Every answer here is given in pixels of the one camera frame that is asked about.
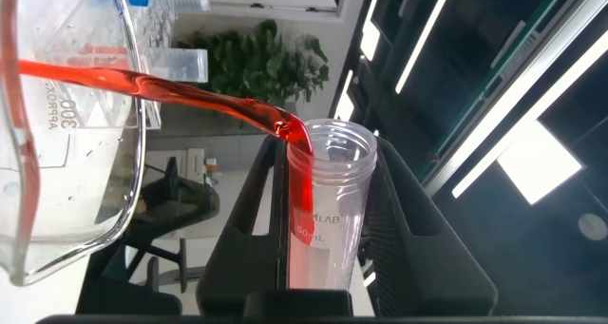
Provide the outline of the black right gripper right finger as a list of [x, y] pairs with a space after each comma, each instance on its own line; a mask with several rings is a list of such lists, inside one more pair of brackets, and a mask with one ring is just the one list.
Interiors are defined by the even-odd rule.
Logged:
[[491, 315], [498, 291], [391, 143], [377, 140], [362, 245], [378, 315]]

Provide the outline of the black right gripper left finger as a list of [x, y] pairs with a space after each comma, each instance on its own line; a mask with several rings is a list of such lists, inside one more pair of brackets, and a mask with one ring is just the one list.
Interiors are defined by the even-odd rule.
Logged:
[[[269, 229], [254, 228], [266, 181], [272, 180]], [[203, 315], [242, 315], [249, 295], [285, 290], [288, 284], [288, 168], [286, 143], [264, 139], [232, 212], [204, 267], [196, 290]]]

